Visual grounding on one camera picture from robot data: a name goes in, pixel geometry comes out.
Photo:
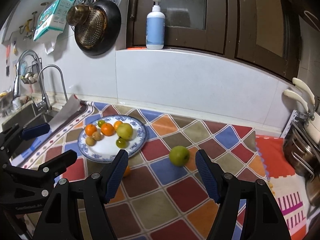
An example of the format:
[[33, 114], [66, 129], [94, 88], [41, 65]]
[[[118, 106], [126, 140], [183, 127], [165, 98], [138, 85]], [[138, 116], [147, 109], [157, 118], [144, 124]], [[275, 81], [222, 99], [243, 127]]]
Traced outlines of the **small orange kumquat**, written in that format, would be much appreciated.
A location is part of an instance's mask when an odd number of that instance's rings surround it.
[[130, 175], [131, 173], [131, 168], [129, 166], [127, 166], [127, 168], [125, 169], [125, 172], [123, 174], [123, 178], [127, 177], [128, 175]]

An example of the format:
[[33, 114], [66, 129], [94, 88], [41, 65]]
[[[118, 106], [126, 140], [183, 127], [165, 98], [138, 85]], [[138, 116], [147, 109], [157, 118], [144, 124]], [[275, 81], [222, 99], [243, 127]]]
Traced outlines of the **steel kitchen sink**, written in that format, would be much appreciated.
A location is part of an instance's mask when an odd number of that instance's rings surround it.
[[[14, 126], [14, 124], [19, 124], [20, 127], [26, 126], [27, 128], [31, 128], [40, 124], [49, 123], [57, 113], [58, 111], [55, 110], [39, 112], [35, 104], [30, 103], [20, 108], [19, 111], [12, 112], [4, 121], [1, 121], [1, 129], [7, 130]], [[34, 138], [23, 141], [12, 155], [12, 158], [19, 156], [30, 148], [31, 152], [33, 152], [33, 150], [41, 144], [41, 139], [47, 135], [49, 135], [49, 133], [40, 136], [40, 139]]]

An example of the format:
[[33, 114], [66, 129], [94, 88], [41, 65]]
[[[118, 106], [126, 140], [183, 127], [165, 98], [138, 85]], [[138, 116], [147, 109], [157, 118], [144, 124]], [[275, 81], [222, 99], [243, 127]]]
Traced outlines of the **black frying pan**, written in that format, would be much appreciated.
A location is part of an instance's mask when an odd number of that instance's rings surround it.
[[77, 4], [68, 12], [69, 25], [74, 27], [78, 47], [87, 55], [106, 53], [115, 44], [121, 29], [121, 13], [118, 6], [108, 0], [92, 6]]

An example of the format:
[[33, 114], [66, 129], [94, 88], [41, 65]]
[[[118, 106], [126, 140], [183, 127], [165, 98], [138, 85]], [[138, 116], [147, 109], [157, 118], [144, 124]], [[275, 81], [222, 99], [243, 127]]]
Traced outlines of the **colourful diamond pattern tablecloth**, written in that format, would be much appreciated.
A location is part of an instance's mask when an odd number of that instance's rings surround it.
[[[131, 173], [106, 207], [121, 239], [205, 239], [218, 206], [209, 199], [195, 165], [203, 149], [224, 171], [237, 178], [266, 179], [282, 211], [292, 239], [302, 239], [311, 226], [312, 208], [305, 183], [285, 160], [281, 138], [256, 135], [251, 127], [186, 118], [144, 109], [89, 102], [80, 116], [67, 122], [56, 135], [49, 134], [31, 152], [14, 159], [25, 168], [38, 168], [57, 155], [74, 150], [77, 161], [65, 178], [82, 180], [102, 169], [84, 157], [77, 140], [83, 128], [101, 117], [128, 115], [146, 127], [146, 143], [129, 160]], [[169, 153], [175, 146], [190, 152], [189, 161], [175, 166]]]

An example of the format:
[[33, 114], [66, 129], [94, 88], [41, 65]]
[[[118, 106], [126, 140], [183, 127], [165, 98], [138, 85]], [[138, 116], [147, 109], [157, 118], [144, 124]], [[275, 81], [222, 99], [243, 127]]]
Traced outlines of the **small orange mandarin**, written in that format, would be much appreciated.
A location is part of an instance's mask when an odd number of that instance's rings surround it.
[[117, 131], [118, 127], [119, 127], [122, 123], [123, 123], [123, 122], [120, 121], [120, 120], [118, 120], [118, 121], [116, 121], [116, 122], [114, 123], [113, 127], [114, 127], [115, 131]]

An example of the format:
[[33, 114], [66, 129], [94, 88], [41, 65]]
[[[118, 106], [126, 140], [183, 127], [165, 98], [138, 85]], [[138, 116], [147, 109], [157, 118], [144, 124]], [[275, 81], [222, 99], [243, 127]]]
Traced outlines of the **brass perforated colander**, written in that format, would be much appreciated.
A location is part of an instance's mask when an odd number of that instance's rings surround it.
[[74, 27], [76, 40], [85, 48], [95, 46], [102, 39], [106, 28], [104, 13], [88, 5], [72, 6], [67, 12], [66, 20]]

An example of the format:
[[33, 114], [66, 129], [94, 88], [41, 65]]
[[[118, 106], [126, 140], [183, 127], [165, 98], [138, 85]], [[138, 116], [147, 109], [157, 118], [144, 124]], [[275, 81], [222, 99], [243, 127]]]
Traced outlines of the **green tomato with stem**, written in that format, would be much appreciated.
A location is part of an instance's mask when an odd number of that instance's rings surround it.
[[119, 138], [116, 140], [116, 146], [117, 146], [118, 148], [120, 148], [120, 149], [125, 149], [125, 148], [127, 148], [128, 144], [129, 144], [128, 141], [125, 140], [125, 139], [123, 139], [123, 138], [121, 138], [121, 137], [119, 137]]

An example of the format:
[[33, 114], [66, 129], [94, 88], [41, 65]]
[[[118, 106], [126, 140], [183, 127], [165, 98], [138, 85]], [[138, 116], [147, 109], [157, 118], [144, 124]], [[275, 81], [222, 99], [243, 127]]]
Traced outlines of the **blue white porcelain plate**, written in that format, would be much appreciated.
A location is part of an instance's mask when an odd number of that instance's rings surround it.
[[[129, 157], [134, 156], [140, 151], [146, 142], [146, 127], [138, 119], [126, 115], [110, 115], [102, 118], [108, 124], [113, 125], [116, 121], [122, 121], [131, 125], [133, 129], [132, 138], [126, 143], [124, 150]], [[78, 137], [78, 148], [80, 153], [91, 161], [97, 163], [110, 163], [116, 157], [121, 148], [116, 145], [119, 138], [116, 133], [111, 136], [102, 135], [102, 139], [97, 141], [93, 146], [86, 143], [88, 135], [82, 131]]]

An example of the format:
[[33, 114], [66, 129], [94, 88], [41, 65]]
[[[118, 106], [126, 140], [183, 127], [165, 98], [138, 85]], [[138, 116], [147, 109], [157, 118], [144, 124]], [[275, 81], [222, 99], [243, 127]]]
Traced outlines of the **small yellow brown fruit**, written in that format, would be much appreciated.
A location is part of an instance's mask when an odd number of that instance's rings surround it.
[[87, 137], [85, 143], [88, 146], [94, 146], [96, 144], [96, 141], [92, 137]]

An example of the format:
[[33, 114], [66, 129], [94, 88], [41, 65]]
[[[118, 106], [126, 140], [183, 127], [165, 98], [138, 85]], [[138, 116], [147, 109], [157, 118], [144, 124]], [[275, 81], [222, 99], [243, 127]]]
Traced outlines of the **yellow green pear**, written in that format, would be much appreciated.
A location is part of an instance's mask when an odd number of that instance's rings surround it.
[[125, 140], [131, 140], [133, 136], [133, 128], [128, 123], [122, 123], [117, 128], [117, 135], [118, 137], [125, 139]]

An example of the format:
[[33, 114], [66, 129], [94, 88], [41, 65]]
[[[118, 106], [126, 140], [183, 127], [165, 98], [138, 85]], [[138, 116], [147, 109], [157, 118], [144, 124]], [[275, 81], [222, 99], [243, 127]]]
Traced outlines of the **large orange with stem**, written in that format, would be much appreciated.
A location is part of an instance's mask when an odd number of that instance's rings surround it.
[[87, 124], [85, 127], [85, 133], [89, 137], [91, 137], [93, 133], [96, 131], [97, 131], [97, 127], [94, 124]]

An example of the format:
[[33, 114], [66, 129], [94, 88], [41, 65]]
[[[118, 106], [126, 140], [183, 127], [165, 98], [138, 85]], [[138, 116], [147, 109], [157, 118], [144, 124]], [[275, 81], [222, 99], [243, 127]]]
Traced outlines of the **round yellow brown fruit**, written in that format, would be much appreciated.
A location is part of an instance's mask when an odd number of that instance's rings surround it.
[[100, 141], [102, 138], [103, 138], [103, 136], [99, 131], [95, 131], [92, 134], [92, 139], [94, 139], [95, 141]]

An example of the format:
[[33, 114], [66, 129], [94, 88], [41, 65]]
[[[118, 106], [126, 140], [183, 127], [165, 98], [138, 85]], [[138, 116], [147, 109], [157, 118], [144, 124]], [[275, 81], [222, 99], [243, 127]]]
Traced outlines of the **blue white soap bottle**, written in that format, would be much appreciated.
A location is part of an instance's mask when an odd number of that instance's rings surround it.
[[158, 50], [164, 47], [165, 15], [159, 5], [161, 0], [153, 0], [152, 11], [146, 18], [146, 47]]

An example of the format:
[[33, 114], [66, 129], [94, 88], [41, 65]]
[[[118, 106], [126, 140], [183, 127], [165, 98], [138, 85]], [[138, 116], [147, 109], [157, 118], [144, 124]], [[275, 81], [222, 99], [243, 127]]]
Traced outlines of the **large orange without stem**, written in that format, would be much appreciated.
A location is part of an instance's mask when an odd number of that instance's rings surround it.
[[110, 137], [115, 133], [114, 127], [109, 123], [103, 123], [101, 125], [100, 130], [101, 130], [101, 133], [107, 137]]

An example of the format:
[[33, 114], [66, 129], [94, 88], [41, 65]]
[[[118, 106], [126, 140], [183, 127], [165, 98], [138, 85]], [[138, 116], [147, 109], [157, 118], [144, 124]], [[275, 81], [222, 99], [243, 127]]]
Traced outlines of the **small green mandarin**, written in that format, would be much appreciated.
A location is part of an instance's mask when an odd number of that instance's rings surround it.
[[104, 120], [99, 120], [99, 121], [98, 121], [98, 123], [97, 123], [97, 124], [98, 124], [98, 127], [100, 127], [100, 128], [101, 128], [101, 127], [103, 126], [103, 124], [104, 124], [104, 123], [105, 123], [105, 121], [104, 121]]

